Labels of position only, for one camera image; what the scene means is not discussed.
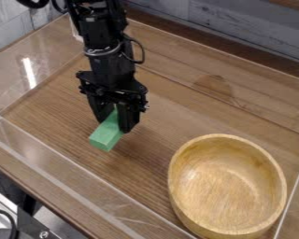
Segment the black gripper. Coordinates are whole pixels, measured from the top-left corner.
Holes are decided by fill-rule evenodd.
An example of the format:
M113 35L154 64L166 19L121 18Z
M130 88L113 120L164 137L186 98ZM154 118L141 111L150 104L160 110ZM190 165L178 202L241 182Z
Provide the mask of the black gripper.
M142 60L134 59L130 50L87 50L83 55L90 69L78 71L75 77L95 120L102 123L115 106L119 130L128 134L140 122L140 112L145 111L148 103L148 90L134 78L136 65Z

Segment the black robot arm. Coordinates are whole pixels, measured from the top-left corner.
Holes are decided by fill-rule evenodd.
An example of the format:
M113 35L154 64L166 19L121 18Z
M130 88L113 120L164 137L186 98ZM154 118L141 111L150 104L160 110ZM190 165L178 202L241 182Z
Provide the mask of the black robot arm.
M118 127L129 133L146 110L146 87L136 80L136 58L132 46L138 40L125 32L128 25L119 0L65 0L90 69L75 73L79 92L86 96L97 121L117 114Z

